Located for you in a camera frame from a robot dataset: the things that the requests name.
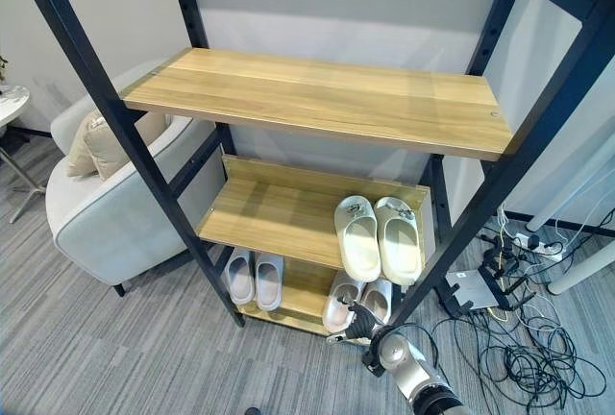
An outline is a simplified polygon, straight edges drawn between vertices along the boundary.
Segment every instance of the gray carpet floor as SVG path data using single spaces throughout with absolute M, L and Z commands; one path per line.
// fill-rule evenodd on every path
M 42 181 L 60 157 L 46 138 L 34 138 L 15 155 Z M 23 197 L 10 187 L 19 184 L 0 165 L 0 397 L 6 414 L 242 414 L 251 405 L 264 415 L 409 413 L 391 377 L 374 378 L 362 368 L 359 347 L 327 346 L 320 336 L 251 318 L 244 329 L 236 327 L 194 262 L 144 273 L 120 299 L 55 249 L 42 199 L 9 224 Z M 554 238 L 552 229 L 541 235 Z M 592 239 L 579 259 L 608 241 Z M 475 240 L 455 268 L 477 267 L 485 247 Z M 613 285 L 615 269 L 609 266 L 550 297 L 578 355 L 606 373 L 606 392 L 595 399 L 569 398 L 563 412 L 531 413 L 614 413 Z M 553 316 L 540 299 L 532 304 Z M 431 293 L 411 319 L 431 327 L 445 317 Z M 525 331 L 517 331 L 527 342 Z M 428 349 L 419 331 L 406 333 Z M 437 332 L 442 366 L 467 405 L 488 413 L 479 381 L 463 360 L 472 358 L 476 345 L 468 329 L 459 333 L 463 354 L 456 350 L 452 324 Z M 579 373 L 588 391 L 600 386 L 589 369 L 579 366 Z M 527 399 L 509 381 L 500 387 Z M 494 392 L 492 410 L 525 413 Z

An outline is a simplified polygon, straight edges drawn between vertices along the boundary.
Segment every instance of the side table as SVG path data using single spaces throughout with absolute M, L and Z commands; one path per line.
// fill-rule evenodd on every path
M 30 98 L 30 91 L 25 86 L 0 86 L 0 90 L 2 94 L 0 95 L 0 127 L 8 124 L 15 118 L 19 117 L 19 115 L 28 107 L 27 101 Z M 24 212 L 26 206 L 32 201 L 32 199 L 38 194 L 45 193 L 45 186 L 38 184 L 35 182 L 30 175 L 28 175 L 25 170 L 23 170 L 17 163 L 9 156 L 4 149 L 0 147 L 0 159 L 2 159 L 5 163 L 8 164 L 10 168 L 14 170 L 14 172 L 21 177 L 21 179 L 26 182 L 28 187 L 26 191 L 28 195 L 23 200 L 23 202 L 19 205 L 19 207 L 15 210 L 10 223 L 14 223 L 19 216 Z

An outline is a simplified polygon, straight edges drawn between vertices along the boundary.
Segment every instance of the white slipper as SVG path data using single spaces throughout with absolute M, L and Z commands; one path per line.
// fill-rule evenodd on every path
M 254 275 L 252 274 L 252 253 L 235 247 L 224 268 L 226 284 L 231 300 L 236 305 L 245 305 L 254 299 Z
M 413 285 L 422 270 L 416 215 L 395 197 L 379 199 L 374 212 L 384 274 L 399 285 Z
M 363 196 L 350 196 L 339 203 L 334 214 L 342 264 L 351 278 L 375 281 L 381 274 L 376 239 L 376 215 Z
M 323 326 L 325 326 L 325 329 L 331 333 L 337 333 L 350 326 L 355 314 L 349 311 L 348 306 L 340 303 L 338 299 L 343 297 L 345 300 L 358 302 L 364 285 L 364 282 L 355 281 L 344 271 L 337 272 L 323 310 Z
M 273 311 L 282 302 L 284 260 L 279 255 L 258 254 L 256 266 L 257 305 Z
M 367 284 L 361 297 L 361 304 L 386 324 L 391 318 L 392 295 L 393 284 L 380 278 Z

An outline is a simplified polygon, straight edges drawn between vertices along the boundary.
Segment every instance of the wooden shelf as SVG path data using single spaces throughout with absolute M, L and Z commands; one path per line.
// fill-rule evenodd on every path
M 122 92 L 129 108 L 496 160 L 511 139 L 483 77 L 191 48 Z
M 265 321 L 294 329 L 327 335 L 322 314 L 329 296 L 335 271 L 294 259 L 284 259 L 282 303 L 275 311 L 264 312 L 255 302 L 239 311 Z
M 282 311 L 275 310 L 272 312 L 261 311 L 254 305 L 240 306 L 239 312 L 246 316 L 256 317 L 257 319 L 273 322 L 282 326 L 292 327 L 303 331 L 309 331 L 311 333 L 317 333 L 319 335 L 330 335 L 330 333 L 323 327 L 322 324 L 316 324 L 314 322 L 307 321 L 305 319 L 293 317 L 291 315 L 284 314 Z
M 333 225 L 335 207 L 352 194 L 372 203 L 394 196 L 415 209 L 425 263 L 421 206 L 427 188 L 256 159 L 223 160 L 229 179 L 197 229 L 203 239 L 343 269 Z

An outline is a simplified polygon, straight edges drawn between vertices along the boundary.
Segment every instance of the white pipe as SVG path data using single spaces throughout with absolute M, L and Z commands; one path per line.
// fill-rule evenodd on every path
M 538 231 L 549 218 L 558 210 L 573 199 L 578 192 L 598 173 L 604 165 L 615 156 L 615 134 L 603 143 L 598 150 L 580 167 L 578 172 L 566 181 L 566 184 L 559 190 L 555 197 L 551 199 L 536 215 L 529 220 L 526 228 L 529 231 Z
M 603 269 L 604 266 L 613 261 L 615 261 L 615 241 L 573 267 L 557 281 L 551 282 L 547 286 L 547 290 L 554 295 L 559 295 L 573 285 L 577 285 L 579 282 L 589 278 L 592 274 L 597 273 Z

